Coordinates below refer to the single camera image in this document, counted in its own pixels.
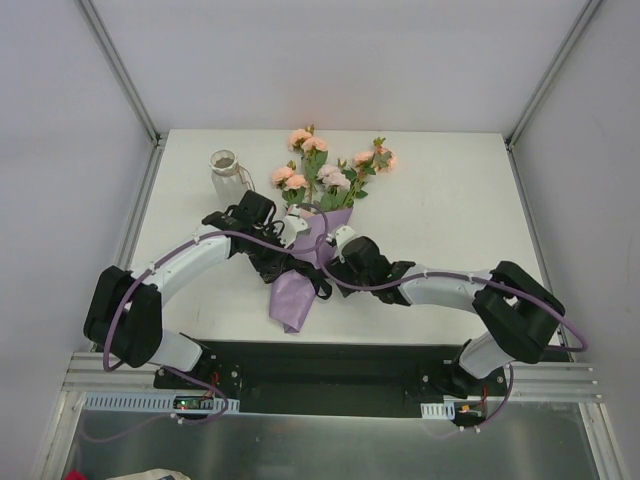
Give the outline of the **black printed ribbon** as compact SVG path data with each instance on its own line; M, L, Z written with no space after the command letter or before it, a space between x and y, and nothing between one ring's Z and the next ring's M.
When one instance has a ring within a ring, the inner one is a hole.
M321 300L328 300L331 298L333 288L329 284L326 275L312 263L294 259L286 262L287 269L281 275L281 278L286 280L293 280L293 275L297 275L304 280L307 280L317 298Z

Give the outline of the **purple wrapping paper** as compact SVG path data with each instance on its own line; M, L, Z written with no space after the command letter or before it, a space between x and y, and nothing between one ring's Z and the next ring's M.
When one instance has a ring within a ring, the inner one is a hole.
M351 208L327 212L329 232L346 225L351 214ZM313 247L317 237L324 232L324 220L320 214L303 213L302 218L307 222L309 232L298 234L292 244L295 251ZM318 261L327 266L334 257L334 251L335 247L325 245L320 249L319 257L316 257L316 251L296 254L294 257L311 263L321 275L324 275L318 266ZM316 288L309 278L295 270L287 271L272 284L269 316L282 323L285 333L298 333L306 320L313 301L316 297L320 298L318 293L324 295L323 291L320 291L320 287Z

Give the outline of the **pink artificial flower bunch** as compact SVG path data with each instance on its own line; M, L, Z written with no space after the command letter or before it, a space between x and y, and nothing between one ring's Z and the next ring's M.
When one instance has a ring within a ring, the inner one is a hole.
M324 212L351 209L369 195L367 188L373 177L395 168L397 156L385 142L384 137L376 137L369 150L330 162L328 144L315 134L314 126L296 129L290 133L287 147L298 158L274 170L271 184L288 207L310 203Z

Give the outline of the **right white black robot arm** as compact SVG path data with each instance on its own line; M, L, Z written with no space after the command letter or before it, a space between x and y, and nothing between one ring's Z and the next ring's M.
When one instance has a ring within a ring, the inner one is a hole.
M347 296L368 291L386 304L435 305L477 315L486 332L467 341L449 367L448 382L473 394L486 377L513 361L536 364L565 308L519 265L501 261L470 273L389 261L368 237L357 237L324 266Z

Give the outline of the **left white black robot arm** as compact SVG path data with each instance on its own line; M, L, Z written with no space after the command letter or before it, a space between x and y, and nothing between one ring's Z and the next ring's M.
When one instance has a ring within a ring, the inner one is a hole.
M105 269L83 329L102 348L104 370L155 364L175 369L188 388L204 387L212 367L203 359L203 346L168 330L163 308L191 281L236 254L246 255L264 282L273 282L291 260L297 237L309 230L297 212L277 220L275 211L273 201L249 191L238 204L204 217L186 240L147 266Z

